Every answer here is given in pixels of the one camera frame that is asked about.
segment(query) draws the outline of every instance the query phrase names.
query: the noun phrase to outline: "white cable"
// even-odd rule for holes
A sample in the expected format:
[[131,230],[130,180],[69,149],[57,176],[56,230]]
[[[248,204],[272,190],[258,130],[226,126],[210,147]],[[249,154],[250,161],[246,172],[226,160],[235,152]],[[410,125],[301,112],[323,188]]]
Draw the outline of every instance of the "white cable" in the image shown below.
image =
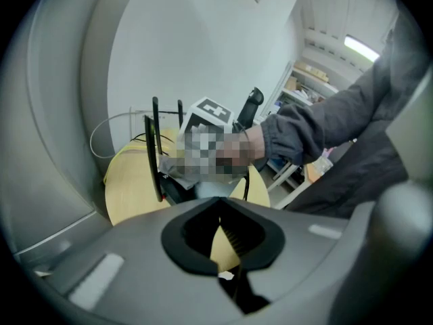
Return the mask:
[[102,122],[100,122],[96,126],[96,128],[93,129],[92,134],[90,135],[90,141],[89,141],[89,143],[90,143],[90,150],[92,151],[92,153],[93,153],[94,156],[96,156],[97,158],[100,158],[100,159],[109,159],[109,158],[113,158],[117,154],[117,153],[114,153],[113,155],[109,155],[109,156],[100,156],[100,155],[96,154],[96,152],[93,150],[93,147],[92,147],[93,135],[99,129],[99,127],[101,125],[103,125],[104,123],[106,123],[106,122],[108,122],[108,121],[110,121],[110,120],[112,120],[114,118],[117,118],[118,116],[126,116],[126,115],[130,116],[132,114],[143,114],[143,112],[124,112],[124,113],[116,114],[115,116],[111,116],[110,118],[107,118],[107,119],[103,120]]

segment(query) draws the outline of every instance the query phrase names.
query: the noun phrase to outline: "gray jacket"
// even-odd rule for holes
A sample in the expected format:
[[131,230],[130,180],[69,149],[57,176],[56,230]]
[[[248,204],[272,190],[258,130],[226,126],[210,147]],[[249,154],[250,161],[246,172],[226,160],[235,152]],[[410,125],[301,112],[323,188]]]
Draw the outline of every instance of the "gray jacket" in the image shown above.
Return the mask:
[[287,105],[262,123],[267,158],[310,163],[324,148],[357,138],[348,152],[286,209],[350,217],[406,170],[385,129],[409,101],[430,55],[409,14],[401,13],[383,54],[347,90],[309,107]]

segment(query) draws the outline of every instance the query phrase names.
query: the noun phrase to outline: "ceiling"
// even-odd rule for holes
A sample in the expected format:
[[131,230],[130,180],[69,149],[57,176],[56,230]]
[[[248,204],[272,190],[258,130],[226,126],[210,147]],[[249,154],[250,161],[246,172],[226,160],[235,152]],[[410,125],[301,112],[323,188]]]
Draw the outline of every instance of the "ceiling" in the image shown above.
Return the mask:
[[321,53],[358,75],[371,62],[344,45],[350,35],[381,53],[398,16],[395,0],[300,0],[307,53]]

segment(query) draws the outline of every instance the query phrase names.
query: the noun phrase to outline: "person's arm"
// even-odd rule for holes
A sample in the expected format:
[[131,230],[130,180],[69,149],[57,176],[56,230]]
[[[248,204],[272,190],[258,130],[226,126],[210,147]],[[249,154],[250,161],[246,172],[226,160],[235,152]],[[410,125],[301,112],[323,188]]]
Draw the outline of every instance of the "person's arm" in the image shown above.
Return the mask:
[[358,137],[390,90],[391,44],[347,90],[312,106],[286,105],[249,130],[258,157],[287,158],[295,165],[318,159],[324,148]]

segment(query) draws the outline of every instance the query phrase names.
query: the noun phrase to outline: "ceiling light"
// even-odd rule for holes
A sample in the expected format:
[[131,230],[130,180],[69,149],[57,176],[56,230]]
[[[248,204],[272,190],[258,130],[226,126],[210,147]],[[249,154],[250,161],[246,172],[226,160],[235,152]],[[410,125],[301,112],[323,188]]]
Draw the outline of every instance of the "ceiling light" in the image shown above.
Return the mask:
[[358,40],[354,39],[351,36],[346,36],[344,39],[344,44],[353,49],[354,51],[358,52],[362,56],[365,56],[368,60],[371,62],[374,62],[376,59],[379,58],[379,54],[376,53],[374,50],[372,50],[370,47],[364,45],[362,42],[359,42]]

